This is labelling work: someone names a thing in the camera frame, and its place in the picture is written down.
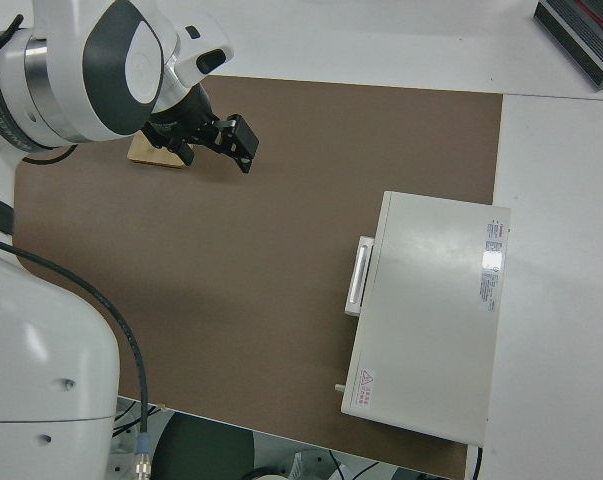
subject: sticker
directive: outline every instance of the sticker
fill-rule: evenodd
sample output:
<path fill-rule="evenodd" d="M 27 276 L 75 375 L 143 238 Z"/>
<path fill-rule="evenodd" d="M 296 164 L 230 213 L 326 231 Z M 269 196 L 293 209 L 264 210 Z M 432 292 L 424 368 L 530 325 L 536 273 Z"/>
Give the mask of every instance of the sticker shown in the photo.
<path fill-rule="evenodd" d="M 499 280 L 502 276 L 505 260 L 504 242 L 507 227 L 499 220 L 492 220 L 486 227 L 485 249 L 481 263 L 481 288 L 479 289 L 479 305 L 494 312 L 499 304 Z"/>
<path fill-rule="evenodd" d="M 360 408 L 369 408 L 372 400 L 372 388 L 374 387 L 374 370 L 368 368 L 359 369 L 359 380 L 357 382 L 356 399 L 354 404 Z"/>

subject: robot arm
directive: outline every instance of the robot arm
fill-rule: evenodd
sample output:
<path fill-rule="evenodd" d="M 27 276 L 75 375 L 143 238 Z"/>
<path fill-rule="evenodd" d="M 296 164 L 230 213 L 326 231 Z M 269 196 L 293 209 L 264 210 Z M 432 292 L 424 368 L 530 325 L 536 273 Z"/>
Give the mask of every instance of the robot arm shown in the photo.
<path fill-rule="evenodd" d="M 239 115 L 219 120 L 199 83 L 233 54 L 214 20 L 174 26 L 153 0 L 33 4 L 33 28 L 18 16 L 0 32 L 0 245 L 11 242 L 24 153 L 142 130 L 184 163 L 199 143 L 248 172 L 256 137 Z M 0 478 L 102 478 L 117 381 L 116 340 L 98 312 L 0 254 Z M 139 438 L 135 478 L 146 480 Z"/>
<path fill-rule="evenodd" d="M 219 120 L 199 83 L 233 56 L 210 16 L 173 26 L 150 0 L 33 6 L 33 29 L 15 30 L 0 48 L 1 94 L 12 117 L 6 123 L 20 130 L 17 148 L 142 130 L 155 148 L 168 148 L 187 165 L 194 157 L 188 144 L 197 143 L 249 171 L 258 140 L 240 115 Z"/>

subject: wire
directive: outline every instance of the wire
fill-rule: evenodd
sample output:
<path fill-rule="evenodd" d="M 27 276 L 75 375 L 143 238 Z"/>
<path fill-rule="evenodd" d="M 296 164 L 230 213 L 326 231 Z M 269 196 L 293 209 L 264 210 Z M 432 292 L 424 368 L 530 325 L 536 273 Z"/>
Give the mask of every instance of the wire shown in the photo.
<path fill-rule="evenodd" d="M 92 295 L 101 305 L 103 305 L 108 312 L 114 317 L 115 321 L 123 331 L 128 344 L 132 350 L 132 354 L 134 355 L 134 360 L 137 365 L 137 372 L 139 376 L 139 390 L 141 392 L 141 417 L 139 421 L 141 422 L 140 431 L 141 433 L 146 433 L 148 431 L 148 383 L 145 374 L 145 365 L 143 364 L 143 357 L 141 355 L 141 349 L 139 348 L 139 344 L 137 343 L 128 322 L 125 321 L 123 315 L 119 310 L 108 300 L 105 295 L 103 295 L 99 290 L 93 287 L 91 284 L 86 282 L 84 279 L 79 277 L 78 275 L 72 273 L 70 270 L 57 265 L 50 260 L 46 260 L 45 258 L 39 257 L 34 253 L 28 252 L 26 250 L 22 250 L 17 247 L 13 247 L 12 245 L 8 245 L 7 243 L 0 242 L 0 250 L 4 252 L 11 253 L 16 255 L 17 257 L 25 258 L 26 260 L 30 260 L 42 267 L 48 268 L 55 273 L 58 273 L 62 277 L 67 278 L 68 280 L 76 283 L 78 286 L 83 288 L 86 292 Z"/>
<path fill-rule="evenodd" d="M 361 470 L 359 473 L 357 473 L 354 477 L 352 477 L 352 480 L 356 480 L 357 478 L 359 478 L 361 475 L 363 475 L 365 472 L 367 472 L 368 470 L 370 470 L 371 468 L 376 467 L 379 464 L 379 462 L 374 462 L 372 465 L 370 465 L 369 467 L 364 468 L 363 470 Z"/>
<path fill-rule="evenodd" d="M 330 454 L 330 458 L 334 462 L 334 465 L 337 467 L 337 471 L 339 472 L 339 477 L 341 477 L 341 480 L 345 480 L 345 477 L 343 476 L 343 472 L 341 471 L 341 466 L 339 465 L 339 462 L 337 461 L 337 459 L 334 457 L 334 453 L 332 453 L 332 450 L 328 450 L 328 453 Z M 379 464 L 379 462 L 374 462 L 372 465 L 365 467 L 363 470 L 361 470 L 359 473 L 357 473 L 354 477 L 352 477 L 352 480 L 356 480 L 357 478 L 359 478 L 361 475 L 363 475 L 365 472 L 367 472 L 371 468 L 376 467 L 378 464 Z"/>
<path fill-rule="evenodd" d="M 52 165 L 53 163 L 59 163 L 61 160 L 65 160 L 77 149 L 78 145 L 71 145 L 65 152 L 63 152 L 58 157 L 51 158 L 49 160 L 35 160 L 30 157 L 23 157 L 21 160 L 25 163 L 30 163 L 32 165 Z"/>
<path fill-rule="evenodd" d="M 483 449 L 479 447 L 477 451 L 477 464 L 474 466 L 474 475 L 472 475 L 472 480 L 478 480 L 479 471 L 481 470 L 481 459 L 483 458 Z"/>
<path fill-rule="evenodd" d="M 137 402 L 134 402 L 134 401 L 133 401 L 133 402 L 130 404 L 130 406 L 129 406 L 128 408 L 126 408 L 126 409 L 123 411 L 123 413 L 120 413 L 119 415 L 117 415 L 116 417 L 114 417 L 114 421 L 116 422 L 117 420 L 121 420 L 123 417 L 125 417 L 125 414 L 126 414 L 126 413 L 128 413 L 130 410 L 132 410 L 132 407 L 134 407 L 134 405 L 135 405 L 136 403 L 137 403 Z"/>
<path fill-rule="evenodd" d="M 160 411 L 161 411 L 160 408 L 151 407 L 150 410 L 148 410 L 148 417 L 151 417 L 152 415 L 154 415 L 155 413 L 159 413 Z M 114 432 L 112 433 L 112 438 L 114 438 L 114 437 L 116 437 L 118 435 L 121 435 L 123 432 L 125 432 L 129 428 L 134 427 L 140 421 L 141 421 L 141 417 L 137 418 L 136 420 L 133 420 L 130 423 L 126 423 L 125 425 L 121 425 L 119 427 L 116 427 L 114 429 Z"/>
<path fill-rule="evenodd" d="M 12 35 L 19 29 L 21 22 L 23 22 L 23 15 L 18 14 L 14 17 L 8 29 L 0 35 L 0 50 L 10 41 Z"/>
<path fill-rule="evenodd" d="M 343 472 L 341 471 L 341 467 L 339 466 L 339 462 L 337 462 L 337 459 L 334 458 L 334 453 L 332 453 L 332 450 L 328 450 L 328 453 L 330 454 L 330 458 L 334 462 L 334 466 L 337 467 L 337 471 L 339 472 L 339 476 L 341 477 L 341 480 L 345 480 L 345 477 L 343 476 Z"/>

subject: brown work surface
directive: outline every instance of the brown work surface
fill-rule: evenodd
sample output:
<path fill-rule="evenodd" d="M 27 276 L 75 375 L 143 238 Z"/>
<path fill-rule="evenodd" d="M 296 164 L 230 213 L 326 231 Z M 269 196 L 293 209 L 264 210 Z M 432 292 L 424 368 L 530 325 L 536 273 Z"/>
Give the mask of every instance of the brown work surface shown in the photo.
<path fill-rule="evenodd" d="M 356 330 L 343 313 L 355 250 L 374 235 L 383 192 L 491 203 L 501 96 L 223 77 L 205 86 L 217 114 L 240 112 L 261 140 L 249 175 L 203 148 L 175 170 L 126 160 L 129 140 L 82 145 L 60 164 L 19 168 L 16 244 L 119 306 L 151 401 L 462 478 L 464 445 L 342 414 L 334 385 Z M 121 345 L 120 391 L 138 397 Z"/>

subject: wooden block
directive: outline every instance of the wooden block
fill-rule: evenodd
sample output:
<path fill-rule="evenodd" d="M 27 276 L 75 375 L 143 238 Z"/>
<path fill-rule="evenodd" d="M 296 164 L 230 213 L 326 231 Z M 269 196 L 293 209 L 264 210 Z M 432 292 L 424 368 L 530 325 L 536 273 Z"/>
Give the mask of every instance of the wooden block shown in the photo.
<path fill-rule="evenodd" d="M 183 168 L 185 164 L 174 153 L 162 148 L 157 150 L 141 132 L 134 134 L 128 150 L 128 158 L 136 163 L 148 163 L 160 167 Z"/>

